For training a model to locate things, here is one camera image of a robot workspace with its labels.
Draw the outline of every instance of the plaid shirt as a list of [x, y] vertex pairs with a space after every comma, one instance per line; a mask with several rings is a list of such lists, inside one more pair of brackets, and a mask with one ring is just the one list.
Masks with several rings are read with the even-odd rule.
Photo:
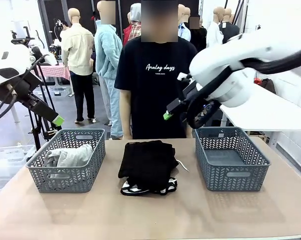
[[128, 41], [132, 40], [134, 38], [139, 37], [141, 34], [142, 34], [142, 25], [141, 25], [141, 22], [139, 22], [139, 21], [133, 21], [131, 23], [131, 31], [130, 31], [130, 35], [129, 35]]

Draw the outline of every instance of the gray hood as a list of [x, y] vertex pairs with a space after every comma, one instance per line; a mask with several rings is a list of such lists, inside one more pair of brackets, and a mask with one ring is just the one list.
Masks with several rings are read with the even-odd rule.
[[142, 21], [142, 5], [140, 3], [134, 3], [130, 6], [130, 21], [141, 22]]

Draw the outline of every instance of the pink checkered tablecloth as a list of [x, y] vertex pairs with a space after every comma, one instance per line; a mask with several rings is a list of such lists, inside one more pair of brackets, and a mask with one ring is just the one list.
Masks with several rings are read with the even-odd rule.
[[64, 78], [70, 81], [71, 74], [68, 67], [64, 67], [62, 63], [55, 66], [40, 66], [44, 77], [56, 77], [56, 78]]

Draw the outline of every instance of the folded gray garment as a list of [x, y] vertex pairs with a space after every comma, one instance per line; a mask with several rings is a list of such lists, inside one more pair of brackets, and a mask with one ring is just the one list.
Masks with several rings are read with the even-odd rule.
[[[82, 167], [93, 154], [93, 148], [89, 144], [84, 144], [79, 148], [58, 148], [49, 150], [44, 159], [44, 167]], [[51, 178], [63, 177], [65, 174], [52, 174]]]

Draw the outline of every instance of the basket with clothes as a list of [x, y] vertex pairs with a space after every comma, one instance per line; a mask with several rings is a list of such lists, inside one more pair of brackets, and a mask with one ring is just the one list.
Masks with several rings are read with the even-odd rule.
[[40, 193], [86, 193], [105, 157], [104, 129], [63, 129], [26, 167]]

